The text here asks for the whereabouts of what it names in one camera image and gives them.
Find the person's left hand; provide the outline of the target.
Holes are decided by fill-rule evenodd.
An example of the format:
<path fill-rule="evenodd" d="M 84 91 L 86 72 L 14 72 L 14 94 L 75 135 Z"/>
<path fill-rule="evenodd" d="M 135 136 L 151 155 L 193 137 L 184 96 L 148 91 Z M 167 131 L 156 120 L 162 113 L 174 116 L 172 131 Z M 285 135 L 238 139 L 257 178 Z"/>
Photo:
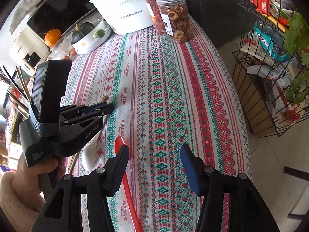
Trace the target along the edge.
<path fill-rule="evenodd" d="M 39 175 L 57 170 L 58 177 L 62 178 L 67 163 L 67 158 L 47 158 L 33 167 L 28 167 L 22 154 L 12 181 L 12 190 L 17 199 L 27 208 L 39 212 L 45 204 L 45 200 L 40 195 Z"/>

